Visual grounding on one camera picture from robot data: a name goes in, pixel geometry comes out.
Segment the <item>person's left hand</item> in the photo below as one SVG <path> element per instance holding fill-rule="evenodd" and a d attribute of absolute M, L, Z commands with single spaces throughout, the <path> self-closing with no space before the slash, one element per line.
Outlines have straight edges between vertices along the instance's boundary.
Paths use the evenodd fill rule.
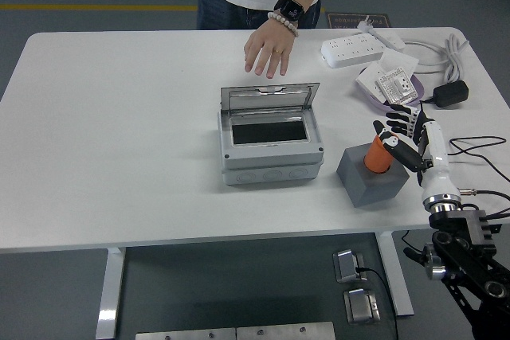
<path fill-rule="evenodd" d="M 245 71 L 258 76 L 265 73 L 272 79 L 279 70 L 279 74 L 285 76 L 295 39 L 296 35 L 285 24 L 268 19 L 244 45 Z"/>

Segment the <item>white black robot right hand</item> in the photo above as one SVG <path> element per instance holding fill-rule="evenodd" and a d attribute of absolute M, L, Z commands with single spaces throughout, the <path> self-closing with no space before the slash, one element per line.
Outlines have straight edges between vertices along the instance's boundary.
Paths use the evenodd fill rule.
<path fill-rule="evenodd" d="M 461 195 L 450 179 L 449 160 L 441 127 L 421 108 L 392 104 L 387 122 L 373 122 L 383 148 L 416 173 L 423 188 L 422 204 L 429 213 L 454 211 Z"/>

